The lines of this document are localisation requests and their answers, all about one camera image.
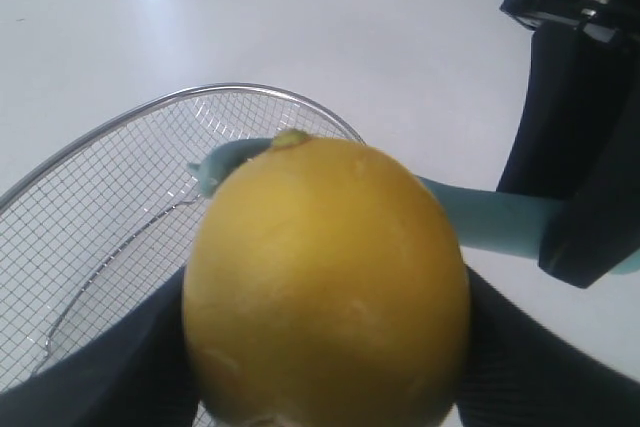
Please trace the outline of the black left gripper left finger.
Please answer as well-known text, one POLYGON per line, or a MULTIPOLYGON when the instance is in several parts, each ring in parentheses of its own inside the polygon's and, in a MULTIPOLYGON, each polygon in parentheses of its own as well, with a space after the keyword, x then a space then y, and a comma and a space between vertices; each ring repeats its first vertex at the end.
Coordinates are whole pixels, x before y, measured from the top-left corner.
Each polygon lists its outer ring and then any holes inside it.
POLYGON ((183 274, 68 358, 1 396, 4 426, 190 426, 199 394, 182 328, 183 274))

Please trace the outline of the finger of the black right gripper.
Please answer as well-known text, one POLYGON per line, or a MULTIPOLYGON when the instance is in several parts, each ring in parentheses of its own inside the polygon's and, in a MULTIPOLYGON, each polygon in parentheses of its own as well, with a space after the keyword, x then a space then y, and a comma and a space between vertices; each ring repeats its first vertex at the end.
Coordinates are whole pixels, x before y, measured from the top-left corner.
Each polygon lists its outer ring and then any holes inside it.
POLYGON ((543 235, 539 266, 587 288, 639 249, 639 56, 630 52, 630 92, 586 181, 543 235))

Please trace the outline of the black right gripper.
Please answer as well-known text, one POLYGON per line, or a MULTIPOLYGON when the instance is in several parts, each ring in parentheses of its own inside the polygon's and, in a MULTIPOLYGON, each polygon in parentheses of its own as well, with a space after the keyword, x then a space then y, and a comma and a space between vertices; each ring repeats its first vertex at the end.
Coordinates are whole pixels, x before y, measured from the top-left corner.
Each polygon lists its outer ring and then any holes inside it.
POLYGON ((639 0, 503 0, 500 10, 537 30, 522 117, 497 190, 571 197, 630 92, 630 42, 621 39, 639 40, 639 0))

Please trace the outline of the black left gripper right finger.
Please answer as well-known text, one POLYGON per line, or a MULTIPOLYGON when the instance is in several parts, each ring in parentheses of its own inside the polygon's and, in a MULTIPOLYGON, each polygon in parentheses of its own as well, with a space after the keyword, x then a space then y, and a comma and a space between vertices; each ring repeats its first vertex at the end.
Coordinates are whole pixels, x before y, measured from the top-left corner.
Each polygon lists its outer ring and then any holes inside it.
POLYGON ((547 330, 475 271, 465 426, 636 426, 639 384, 547 330))

